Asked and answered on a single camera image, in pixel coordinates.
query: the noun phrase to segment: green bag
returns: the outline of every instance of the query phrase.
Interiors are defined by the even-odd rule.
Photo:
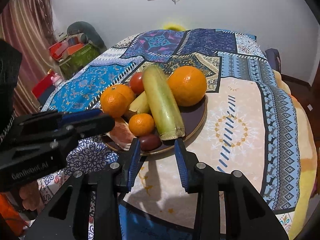
[[[72,78],[99,55],[99,50],[89,43],[71,54],[66,60],[59,64],[65,80]]]

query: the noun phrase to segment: pink toy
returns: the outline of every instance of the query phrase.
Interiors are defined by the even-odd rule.
[[[55,74],[54,76],[51,77],[51,81],[55,87],[58,87],[63,82],[63,78],[58,74]]]

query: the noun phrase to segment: banana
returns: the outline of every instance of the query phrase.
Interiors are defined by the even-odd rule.
[[[126,118],[130,119],[135,114],[147,114],[150,107],[147,101],[146,92],[143,91],[129,106],[129,109],[124,114]]]

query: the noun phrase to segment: patterned tablecloth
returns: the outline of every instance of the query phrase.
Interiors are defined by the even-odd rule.
[[[305,112],[279,73],[272,71],[256,37],[217,29],[157,30],[128,37],[63,82],[43,111],[99,107],[106,87],[126,82],[149,62],[157,62],[167,74],[183,65],[205,74],[207,119],[188,150],[221,172],[241,170],[292,239],[303,225],[315,179],[316,150]],[[117,154],[98,136],[79,141],[65,169],[39,180],[44,202],[74,171],[98,171],[116,160]],[[119,205],[123,238],[191,239],[196,199],[181,187],[174,155],[149,156]],[[221,233],[223,238],[223,220]]]

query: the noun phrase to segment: cucumber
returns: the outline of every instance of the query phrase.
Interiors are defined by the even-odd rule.
[[[185,136],[184,124],[162,69],[151,64],[144,68],[143,87],[162,141]]]

